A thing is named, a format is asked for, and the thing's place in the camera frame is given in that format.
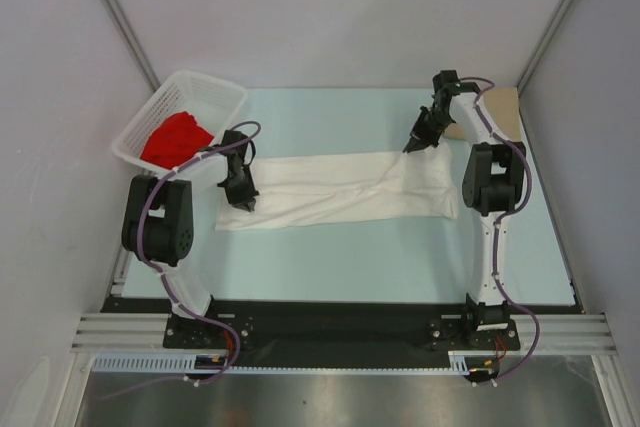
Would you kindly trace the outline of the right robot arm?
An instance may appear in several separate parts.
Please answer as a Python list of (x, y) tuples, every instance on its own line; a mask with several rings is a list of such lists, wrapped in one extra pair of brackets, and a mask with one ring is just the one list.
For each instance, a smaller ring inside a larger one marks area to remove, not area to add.
[(490, 350), (516, 337), (501, 266), (509, 220), (531, 197), (531, 169), (524, 144), (510, 140), (485, 107), (483, 82), (455, 70), (435, 75), (432, 104), (420, 108), (403, 148), (405, 154), (433, 150), (452, 124), (470, 146), (461, 193), (473, 215), (473, 276), (460, 318), (429, 322), (435, 349)]

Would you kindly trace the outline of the white t shirt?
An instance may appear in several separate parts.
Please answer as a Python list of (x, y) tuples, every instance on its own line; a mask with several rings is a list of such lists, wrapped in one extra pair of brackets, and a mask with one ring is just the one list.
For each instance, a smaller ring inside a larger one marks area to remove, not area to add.
[(375, 152), (258, 159), (255, 209), (223, 201), (218, 231), (272, 230), (403, 217), (455, 219), (459, 200), (446, 145), (412, 153)]

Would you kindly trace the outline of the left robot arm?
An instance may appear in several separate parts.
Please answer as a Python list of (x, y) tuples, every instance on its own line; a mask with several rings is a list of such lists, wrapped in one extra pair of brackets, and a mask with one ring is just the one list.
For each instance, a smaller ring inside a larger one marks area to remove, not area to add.
[(159, 277), (171, 311), (189, 318), (185, 332), (202, 347), (219, 339), (221, 323), (207, 313), (212, 295), (199, 275), (180, 264), (191, 251), (195, 227), (192, 182), (179, 176), (211, 158), (223, 157), (225, 169), (216, 186), (224, 191), (230, 207), (252, 212), (259, 196), (250, 170), (256, 155), (255, 137), (236, 125), (224, 132), (220, 143), (199, 149), (163, 176), (140, 174), (130, 184), (122, 246)]

